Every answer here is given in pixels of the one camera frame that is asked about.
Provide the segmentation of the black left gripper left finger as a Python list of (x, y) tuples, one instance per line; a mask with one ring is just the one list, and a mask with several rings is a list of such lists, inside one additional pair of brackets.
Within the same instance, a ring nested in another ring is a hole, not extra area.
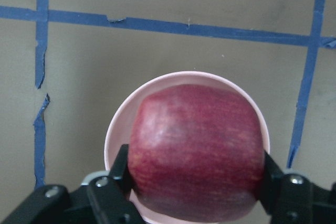
[(133, 179), (128, 168), (129, 145), (122, 144), (111, 166), (109, 176), (117, 183), (126, 199), (130, 199)]

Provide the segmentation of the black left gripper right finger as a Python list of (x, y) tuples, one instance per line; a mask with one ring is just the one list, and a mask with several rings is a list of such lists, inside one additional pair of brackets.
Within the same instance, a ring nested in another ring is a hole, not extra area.
[(335, 223), (335, 183), (324, 189), (296, 172), (283, 172), (264, 152), (258, 200), (270, 223)]

